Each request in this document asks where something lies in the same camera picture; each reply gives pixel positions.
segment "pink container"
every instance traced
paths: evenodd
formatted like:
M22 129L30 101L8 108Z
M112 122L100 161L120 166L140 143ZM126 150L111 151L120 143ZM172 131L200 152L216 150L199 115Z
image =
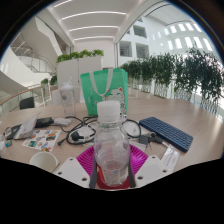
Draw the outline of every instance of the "pink container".
M133 175L135 175L140 169L140 167L147 160L148 155L133 145L130 145L130 150L131 150L131 169ZM93 172L93 162L94 162L93 156L94 156L94 148L92 146L86 149L76 158L90 177Z

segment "paper cup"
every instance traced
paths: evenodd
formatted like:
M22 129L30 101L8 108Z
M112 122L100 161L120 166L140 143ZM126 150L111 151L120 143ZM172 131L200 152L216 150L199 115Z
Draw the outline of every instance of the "paper cup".
M59 161L50 152L38 152L31 158L29 164L53 173L59 165Z

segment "chair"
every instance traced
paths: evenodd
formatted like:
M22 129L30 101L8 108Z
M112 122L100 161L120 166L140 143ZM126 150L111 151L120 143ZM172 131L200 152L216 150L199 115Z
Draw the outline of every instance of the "chair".
M19 109L20 110L27 109L27 108L34 108L34 107L35 107L35 104L34 104L34 98L33 97L23 99L19 103Z

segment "lid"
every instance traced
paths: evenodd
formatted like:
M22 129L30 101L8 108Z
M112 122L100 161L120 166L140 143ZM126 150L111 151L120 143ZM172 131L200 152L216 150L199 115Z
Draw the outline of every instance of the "lid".
M116 100L102 101L97 103L98 121L111 123L120 121L121 106Z
M66 90L73 90L75 87L70 82L64 82L62 83L61 88L59 88L59 91L66 91Z

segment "green bag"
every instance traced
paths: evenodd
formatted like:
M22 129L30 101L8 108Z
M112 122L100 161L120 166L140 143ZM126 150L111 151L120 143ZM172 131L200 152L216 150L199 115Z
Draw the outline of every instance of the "green bag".
M108 69L81 74L88 115L97 115L97 103L118 100L121 112L128 108L128 74L123 69Z

